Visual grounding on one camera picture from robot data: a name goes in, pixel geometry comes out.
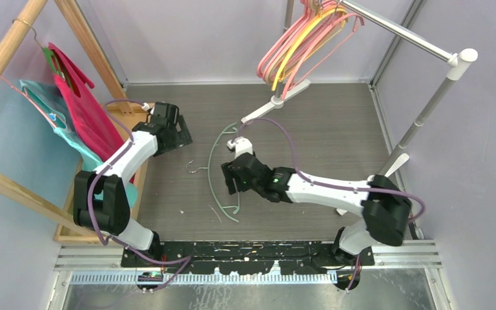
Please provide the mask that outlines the thin pink wire hanger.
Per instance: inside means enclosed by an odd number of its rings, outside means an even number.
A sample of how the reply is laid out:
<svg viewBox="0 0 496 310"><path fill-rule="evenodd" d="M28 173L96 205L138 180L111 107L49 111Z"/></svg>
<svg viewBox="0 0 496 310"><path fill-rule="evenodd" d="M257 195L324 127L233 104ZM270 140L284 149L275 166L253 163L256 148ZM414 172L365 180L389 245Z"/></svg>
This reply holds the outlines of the thin pink wire hanger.
<svg viewBox="0 0 496 310"><path fill-rule="evenodd" d="M345 38L306 73L300 75L299 71L304 63L344 32L345 27L349 25L352 28ZM300 86L316 67L348 42L364 25L365 21L361 15L348 12L344 6L328 6L319 13L307 9L269 50L266 62L261 63L258 68L261 78L272 90L277 90L282 85L283 89L278 93L278 98L285 101L289 91Z"/></svg>

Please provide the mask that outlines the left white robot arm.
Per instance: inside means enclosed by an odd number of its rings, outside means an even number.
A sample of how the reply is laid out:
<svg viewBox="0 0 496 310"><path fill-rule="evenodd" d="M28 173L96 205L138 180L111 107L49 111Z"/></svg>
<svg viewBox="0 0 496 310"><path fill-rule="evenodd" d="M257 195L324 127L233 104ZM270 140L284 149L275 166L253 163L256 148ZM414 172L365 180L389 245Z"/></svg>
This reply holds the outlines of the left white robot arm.
<svg viewBox="0 0 496 310"><path fill-rule="evenodd" d="M76 174L73 219L137 249L139 261L153 267L163 256L158 234L131 216L127 184L147 159L191 144L192 138L177 105L157 101L142 108L149 117L134 126L128 140L97 168Z"/></svg>

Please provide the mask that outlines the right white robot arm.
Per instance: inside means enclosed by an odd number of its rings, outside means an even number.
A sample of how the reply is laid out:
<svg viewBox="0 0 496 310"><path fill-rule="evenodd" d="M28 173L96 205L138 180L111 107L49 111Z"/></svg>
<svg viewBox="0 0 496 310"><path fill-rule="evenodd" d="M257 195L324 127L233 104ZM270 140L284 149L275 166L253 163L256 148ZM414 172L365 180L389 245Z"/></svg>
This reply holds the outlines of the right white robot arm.
<svg viewBox="0 0 496 310"><path fill-rule="evenodd" d="M273 203L312 203L360 217L338 230L331 254L349 265L374 243L398 247L404 242L412 203L383 175L365 181L333 180L289 167L269 168L249 153L221 166L229 194L252 190Z"/></svg>

